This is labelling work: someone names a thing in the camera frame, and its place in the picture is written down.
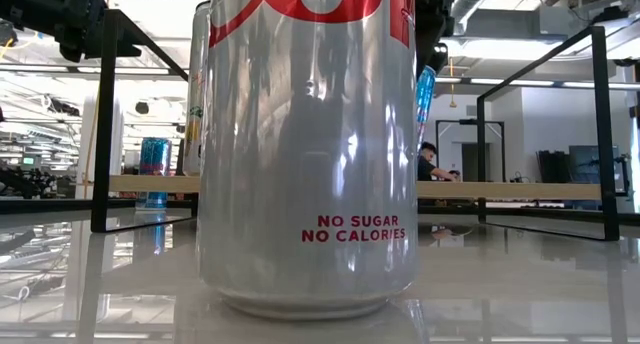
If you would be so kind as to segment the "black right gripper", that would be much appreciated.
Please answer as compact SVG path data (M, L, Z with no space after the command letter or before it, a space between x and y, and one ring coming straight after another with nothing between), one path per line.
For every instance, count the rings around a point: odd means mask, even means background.
M454 0L415 0L416 34L434 34L437 38L450 37L454 32L451 16ZM416 76L427 68L438 74L448 63L449 49L444 43L426 37L416 39Z

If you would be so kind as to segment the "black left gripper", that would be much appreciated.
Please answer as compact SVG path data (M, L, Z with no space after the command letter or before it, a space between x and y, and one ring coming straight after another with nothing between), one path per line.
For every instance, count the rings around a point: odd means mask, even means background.
M138 57L135 37L123 31L103 32L105 0L0 0L0 18L15 29L52 36L62 56L72 62L102 57L105 44L117 57Z

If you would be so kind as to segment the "blue silver Red Bull can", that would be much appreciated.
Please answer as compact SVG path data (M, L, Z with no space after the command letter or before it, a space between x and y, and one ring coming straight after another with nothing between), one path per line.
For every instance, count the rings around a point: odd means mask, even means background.
M419 143L422 142L426 130L435 82L436 72L430 66L425 66L416 83L417 139Z
M139 175L168 176L170 174L172 143L166 138L144 138L141 145ZM140 192L136 200L138 210L163 210L167 207L167 192Z

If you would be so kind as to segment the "white Celsius Tropical Vibe can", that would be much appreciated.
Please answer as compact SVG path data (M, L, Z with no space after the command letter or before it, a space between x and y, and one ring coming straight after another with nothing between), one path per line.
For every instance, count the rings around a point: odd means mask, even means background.
M192 40L189 63L189 88L183 152L183 173L200 174L201 121L203 118L205 75L209 43L210 1L201 2L192 22Z

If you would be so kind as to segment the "silver Diet Coke can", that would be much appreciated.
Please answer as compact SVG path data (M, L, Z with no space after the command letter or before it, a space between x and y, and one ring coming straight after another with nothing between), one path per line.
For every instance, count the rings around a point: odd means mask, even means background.
M368 313L417 266L414 0L211 0L198 269L273 318Z

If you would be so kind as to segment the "person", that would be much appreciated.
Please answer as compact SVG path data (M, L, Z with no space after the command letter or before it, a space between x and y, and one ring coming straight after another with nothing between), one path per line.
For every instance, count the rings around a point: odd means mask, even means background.
M438 178L444 181L456 182L458 178L443 169L436 167L432 160L437 154L437 148L430 142L423 142L420 146L420 157L418 160L417 180L432 181Z

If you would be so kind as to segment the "black upright panels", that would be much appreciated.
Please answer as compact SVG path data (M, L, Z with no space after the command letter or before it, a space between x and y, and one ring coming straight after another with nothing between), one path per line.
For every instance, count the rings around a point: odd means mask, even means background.
M536 157L543 183L565 184L571 181L569 155L564 151L538 151Z

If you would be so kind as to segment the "small black desk monitor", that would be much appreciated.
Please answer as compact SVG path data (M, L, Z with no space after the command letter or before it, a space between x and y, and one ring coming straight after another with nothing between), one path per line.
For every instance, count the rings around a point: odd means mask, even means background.
M573 183L599 184L599 147L589 145L570 146L569 174Z

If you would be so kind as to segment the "silver ventilation duct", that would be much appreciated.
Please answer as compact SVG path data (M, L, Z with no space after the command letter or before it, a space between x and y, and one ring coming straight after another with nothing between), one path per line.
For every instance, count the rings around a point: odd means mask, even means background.
M454 19L454 34L463 35L466 32L468 20L478 10L485 0L454 0L451 16Z

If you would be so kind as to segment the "black overhead rig frame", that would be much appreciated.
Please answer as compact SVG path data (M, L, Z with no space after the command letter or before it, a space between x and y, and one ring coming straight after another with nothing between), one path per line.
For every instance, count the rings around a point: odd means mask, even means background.
M436 165L458 171L464 181L478 180L477 127L475 118L437 119ZM490 182L506 182L506 128L503 121L485 123L485 177Z

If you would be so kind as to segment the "wooden shelf black metal frame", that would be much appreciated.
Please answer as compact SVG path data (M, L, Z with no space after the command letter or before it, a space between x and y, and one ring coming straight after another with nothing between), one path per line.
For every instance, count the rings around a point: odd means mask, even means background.
M177 66L150 37L120 10L105 11L102 44L101 71L96 104L96 154L94 167L94 187L91 205L90 228L94 233L108 233L107 212L111 192L157 191L194 193L199 182L189 177L163 176L112 176L110 174L115 64L118 41L121 35L130 34L141 44L150 48L166 64L172 66L183 79L186 72ZM505 89L515 80L546 63L560 52L590 38L592 49L593 89L596 112L596 130L599 149L600 183L595 184L513 184L495 183L486 180L485 169L485 101ZM479 200L477 215L486 220L488 199L552 199L552 200L599 200L602 203L604 239L608 242L620 239L619 217L614 183L613 143L611 132L610 88L607 69L607 46L605 28L590 26L570 37L560 46L552 49L538 60L528 64L507 79L491 87L477 98L477 144L479 146L478 181L471 183L420 182L417 194L421 198L469 197Z

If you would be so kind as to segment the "black metal table frame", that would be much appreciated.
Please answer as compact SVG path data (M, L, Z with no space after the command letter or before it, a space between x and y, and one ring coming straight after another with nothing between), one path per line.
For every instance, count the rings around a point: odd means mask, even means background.
M91 210L91 200L78 199L0 199L0 215L28 214L42 212L64 212ZM475 207L429 207L419 206L419 214L429 215L478 215ZM524 208L487 208L488 216L527 216L546 219L563 219L582 222L602 222L604 214L596 211L569 209L550 209L538 207ZM625 226L640 227L640 214L619 213L618 223Z

